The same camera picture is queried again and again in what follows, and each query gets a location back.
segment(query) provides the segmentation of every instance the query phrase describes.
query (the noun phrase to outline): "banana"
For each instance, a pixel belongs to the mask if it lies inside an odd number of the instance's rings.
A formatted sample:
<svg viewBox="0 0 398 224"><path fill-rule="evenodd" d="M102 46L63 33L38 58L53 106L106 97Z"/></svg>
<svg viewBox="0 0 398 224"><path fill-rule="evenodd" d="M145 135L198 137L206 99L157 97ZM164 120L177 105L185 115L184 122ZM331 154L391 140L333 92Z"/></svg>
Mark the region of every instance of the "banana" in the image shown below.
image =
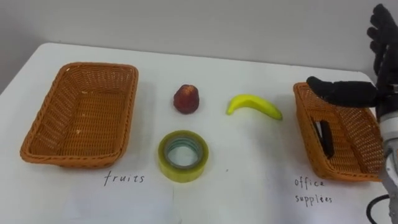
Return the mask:
<svg viewBox="0 0 398 224"><path fill-rule="evenodd" d="M236 109L248 107L258 110L271 118L282 120L282 113L267 100L254 95L242 94L232 98L226 114L231 115Z"/></svg>

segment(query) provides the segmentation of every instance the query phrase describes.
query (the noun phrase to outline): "tape roll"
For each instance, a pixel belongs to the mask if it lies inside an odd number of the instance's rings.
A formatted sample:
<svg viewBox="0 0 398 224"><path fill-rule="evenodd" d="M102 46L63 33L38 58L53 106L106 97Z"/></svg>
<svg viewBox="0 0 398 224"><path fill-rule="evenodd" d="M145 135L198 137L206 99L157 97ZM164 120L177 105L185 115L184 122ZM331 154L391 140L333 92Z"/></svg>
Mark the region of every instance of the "tape roll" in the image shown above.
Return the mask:
<svg viewBox="0 0 398 224"><path fill-rule="evenodd" d="M172 162L169 152L177 147L189 147L197 155L197 160L190 165L181 166ZM166 135L158 148L159 168L172 181L186 183L197 179L205 170L209 150L205 140L191 131L180 130Z"/></svg>

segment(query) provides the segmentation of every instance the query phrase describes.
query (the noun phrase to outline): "white table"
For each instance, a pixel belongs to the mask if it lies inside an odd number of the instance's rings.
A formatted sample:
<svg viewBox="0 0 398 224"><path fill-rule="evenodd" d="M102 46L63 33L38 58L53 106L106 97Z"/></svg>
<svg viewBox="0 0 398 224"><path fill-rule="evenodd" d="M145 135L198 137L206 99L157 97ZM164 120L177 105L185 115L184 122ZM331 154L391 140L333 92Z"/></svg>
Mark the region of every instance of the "white table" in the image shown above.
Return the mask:
<svg viewBox="0 0 398 224"><path fill-rule="evenodd" d="M188 184L170 181L182 223L367 223L366 205L386 193L379 183L324 181L325 187L313 192L294 184L300 176L320 179L312 172L299 132L293 84L310 75L369 81L363 73L44 44L0 95L0 223L107 223L64 220L62 213L76 177L108 170L61 169L28 164L19 157L58 69L70 62L126 63L139 70L130 144L113 169L149 169L146 175L165 178L154 154L167 133L189 129L207 141L210 158L203 175ZM188 116L171 104L184 83L194 84L200 92L200 107ZM284 120L251 109L226 116L228 101L240 93L272 101ZM306 208L295 201L295 195L306 194L324 194L333 197L333 203ZM387 201L374 207L373 216L379 223L389 223Z"/></svg>

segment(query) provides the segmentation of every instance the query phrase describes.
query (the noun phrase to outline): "apple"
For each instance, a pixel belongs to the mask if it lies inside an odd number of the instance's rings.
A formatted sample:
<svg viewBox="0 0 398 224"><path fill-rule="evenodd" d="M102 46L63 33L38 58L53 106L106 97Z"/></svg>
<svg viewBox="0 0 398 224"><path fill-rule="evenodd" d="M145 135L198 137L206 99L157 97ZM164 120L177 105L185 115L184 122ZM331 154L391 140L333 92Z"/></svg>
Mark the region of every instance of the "apple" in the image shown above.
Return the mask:
<svg viewBox="0 0 398 224"><path fill-rule="evenodd" d="M190 114L199 107L199 91L193 85L182 85L174 94L174 107L180 113Z"/></svg>

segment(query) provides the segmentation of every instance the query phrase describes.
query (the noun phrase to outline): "wicker basket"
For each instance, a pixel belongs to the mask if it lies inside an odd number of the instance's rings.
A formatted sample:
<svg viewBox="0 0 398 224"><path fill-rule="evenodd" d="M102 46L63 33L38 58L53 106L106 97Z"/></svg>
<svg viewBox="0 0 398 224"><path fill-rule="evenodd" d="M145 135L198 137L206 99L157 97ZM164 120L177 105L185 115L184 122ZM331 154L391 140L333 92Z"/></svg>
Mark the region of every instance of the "wicker basket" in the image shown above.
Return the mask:
<svg viewBox="0 0 398 224"><path fill-rule="evenodd" d="M60 69L21 147L26 162L101 168L126 151L138 71L71 63Z"/></svg>
<svg viewBox="0 0 398 224"><path fill-rule="evenodd" d="M382 139L369 109L343 108L318 98L306 83L294 85L297 119L316 175L345 181L380 181ZM335 154L327 159L313 121L329 122Z"/></svg>

